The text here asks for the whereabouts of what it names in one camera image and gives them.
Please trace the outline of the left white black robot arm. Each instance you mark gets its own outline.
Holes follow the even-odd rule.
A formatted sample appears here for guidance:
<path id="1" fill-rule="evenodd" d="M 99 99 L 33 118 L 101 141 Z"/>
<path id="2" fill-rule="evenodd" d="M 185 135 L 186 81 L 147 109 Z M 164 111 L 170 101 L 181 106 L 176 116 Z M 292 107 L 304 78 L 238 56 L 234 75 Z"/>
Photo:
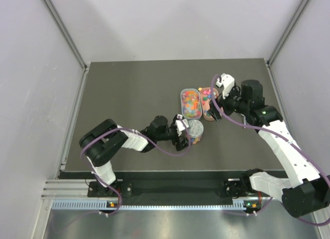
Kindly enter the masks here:
<path id="1" fill-rule="evenodd" d="M 111 119 L 106 119 L 79 140 L 81 156 L 86 156 L 92 174 L 100 182 L 99 190 L 106 196 L 117 190 L 116 175 L 111 159 L 122 148 L 146 153 L 158 142 L 170 141 L 177 151 L 189 149 L 192 139 L 188 121 L 182 115 L 174 116 L 169 125 L 166 117 L 156 116 L 143 130 L 124 128 Z"/>

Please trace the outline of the clear round jar lid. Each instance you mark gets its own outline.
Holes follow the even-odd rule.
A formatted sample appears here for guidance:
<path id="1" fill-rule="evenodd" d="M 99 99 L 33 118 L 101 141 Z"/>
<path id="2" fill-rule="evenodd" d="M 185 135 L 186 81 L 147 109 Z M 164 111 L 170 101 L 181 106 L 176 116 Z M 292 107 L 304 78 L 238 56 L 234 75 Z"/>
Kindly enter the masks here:
<path id="1" fill-rule="evenodd" d="M 204 126 L 201 121 L 197 119 L 192 119 L 188 121 L 188 124 L 189 124 L 189 128 L 188 128 L 189 135 L 192 138 L 198 138 L 203 134 Z"/>

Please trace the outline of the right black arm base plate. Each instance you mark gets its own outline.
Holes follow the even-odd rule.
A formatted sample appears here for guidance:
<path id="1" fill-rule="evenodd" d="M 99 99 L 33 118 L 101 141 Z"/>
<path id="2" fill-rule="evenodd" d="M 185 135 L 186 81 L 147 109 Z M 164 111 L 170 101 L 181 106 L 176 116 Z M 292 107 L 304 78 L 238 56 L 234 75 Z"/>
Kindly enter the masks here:
<path id="1" fill-rule="evenodd" d="M 229 197 L 239 198 L 239 197 L 268 197 L 259 191 L 248 191 L 244 188 L 239 179 L 228 179 L 223 182 L 224 190 Z"/>

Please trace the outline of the clear plastic jar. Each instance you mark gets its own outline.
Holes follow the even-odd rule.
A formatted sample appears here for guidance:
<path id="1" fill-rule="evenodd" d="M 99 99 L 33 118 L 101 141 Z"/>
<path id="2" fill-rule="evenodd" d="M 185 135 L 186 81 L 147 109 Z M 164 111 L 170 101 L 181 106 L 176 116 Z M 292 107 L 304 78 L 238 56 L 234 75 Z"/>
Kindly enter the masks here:
<path id="1" fill-rule="evenodd" d="M 202 135 L 204 133 L 204 126 L 201 121 L 196 119 L 189 120 L 188 125 L 189 125 L 188 132 L 190 135 L 190 143 L 196 144 L 202 138 Z"/>

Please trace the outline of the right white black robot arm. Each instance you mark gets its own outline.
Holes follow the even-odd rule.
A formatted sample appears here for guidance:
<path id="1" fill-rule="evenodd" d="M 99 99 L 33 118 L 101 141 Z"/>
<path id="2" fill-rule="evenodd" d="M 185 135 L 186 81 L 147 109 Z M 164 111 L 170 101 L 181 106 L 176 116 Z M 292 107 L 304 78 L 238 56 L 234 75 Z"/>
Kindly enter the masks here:
<path id="1" fill-rule="evenodd" d="M 216 75 L 211 87 L 221 88 L 211 96 L 209 113 L 216 121 L 229 119 L 237 113 L 244 122 L 233 121 L 249 128 L 268 144 L 284 168 L 286 178 L 274 177 L 261 169 L 249 169 L 240 177 L 244 194 L 262 192 L 279 200 L 294 218 L 329 207 L 329 176 L 319 170 L 298 147 L 287 129 L 280 112 L 266 105 L 263 86 L 257 80 L 245 80 L 240 86 L 228 74 Z"/>

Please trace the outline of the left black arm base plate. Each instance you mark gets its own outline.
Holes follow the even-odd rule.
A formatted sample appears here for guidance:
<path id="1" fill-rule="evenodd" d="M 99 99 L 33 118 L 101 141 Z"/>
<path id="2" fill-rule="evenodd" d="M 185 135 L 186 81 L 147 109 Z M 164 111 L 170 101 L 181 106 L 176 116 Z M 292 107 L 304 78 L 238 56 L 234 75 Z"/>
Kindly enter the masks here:
<path id="1" fill-rule="evenodd" d="M 111 185 L 123 198 L 132 196 L 133 185 L 127 181 L 115 181 Z M 118 195 L 108 187 L 102 186 L 98 181 L 92 181 L 89 183 L 87 196 L 90 198 L 108 198 L 117 197 Z"/>

